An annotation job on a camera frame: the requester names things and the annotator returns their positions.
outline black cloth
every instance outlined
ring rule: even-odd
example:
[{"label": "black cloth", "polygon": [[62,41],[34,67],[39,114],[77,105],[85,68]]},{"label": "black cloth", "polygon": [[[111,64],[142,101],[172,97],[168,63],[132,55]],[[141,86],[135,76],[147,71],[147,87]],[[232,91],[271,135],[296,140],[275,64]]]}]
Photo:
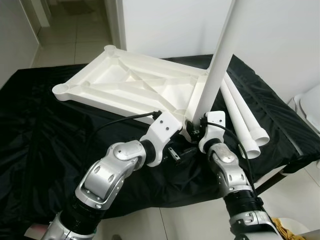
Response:
[{"label": "black cloth", "polygon": [[[205,69],[211,57],[169,60]],[[106,127],[93,139],[84,162],[90,133],[121,116],[55,98],[52,87],[83,67],[85,64],[18,70],[0,90],[0,237],[23,234],[31,223],[47,224],[64,207],[83,170],[103,157],[109,145],[139,139],[148,129],[135,120]],[[252,69],[233,56],[228,73],[270,136],[270,142],[261,147],[261,156],[251,160],[255,181],[276,167],[288,165],[285,171],[293,173],[320,157],[318,136]],[[212,110],[225,111],[226,127],[233,130],[220,92]],[[173,141],[177,149],[191,146],[183,137]],[[228,134],[225,142],[239,153]],[[204,155],[197,153],[188,164],[176,166],[166,160],[133,172],[105,217],[219,197],[217,180]]]}]

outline white pipe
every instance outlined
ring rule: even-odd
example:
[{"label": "white pipe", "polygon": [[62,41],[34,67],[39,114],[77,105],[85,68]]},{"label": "white pipe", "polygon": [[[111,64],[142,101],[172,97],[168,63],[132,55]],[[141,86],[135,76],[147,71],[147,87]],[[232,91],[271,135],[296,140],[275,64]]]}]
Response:
[{"label": "white pipe", "polygon": [[[222,81],[220,90],[223,95],[223,99],[225,105],[228,109],[235,133],[242,143],[246,154],[248,155],[249,159],[254,159],[260,155],[260,149],[258,144],[255,140],[252,139],[250,132],[246,126],[244,119],[241,116],[241,113],[237,107],[235,100],[233,99],[227,84],[225,81]],[[241,148],[239,147],[242,157],[244,158],[245,155]]]},{"label": "white pipe", "polygon": [[215,53],[211,61],[211,68],[205,82],[199,103],[193,115],[192,122],[200,125],[200,118],[211,110],[224,78],[231,57],[235,52],[244,19],[248,15],[251,0],[232,0],[226,16]]},{"label": "white pipe", "polygon": [[230,76],[225,73],[224,81],[243,117],[243,120],[249,129],[251,137],[256,141],[258,146],[263,146],[267,144],[270,140],[268,133],[264,130],[256,120],[255,116],[251,112],[250,108],[246,104],[245,100],[241,96],[234,82],[231,80]]}]

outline tiled floor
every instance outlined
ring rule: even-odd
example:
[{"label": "tiled floor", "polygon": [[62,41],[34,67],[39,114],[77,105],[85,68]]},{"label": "tiled floor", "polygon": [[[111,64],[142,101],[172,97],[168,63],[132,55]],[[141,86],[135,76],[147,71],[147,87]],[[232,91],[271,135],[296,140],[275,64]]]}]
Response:
[{"label": "tiled floor", "polygon": [[56,15],[38,34],[41,47],[33,67],[87,64],[112,44],[108,24],[98,11]]}]

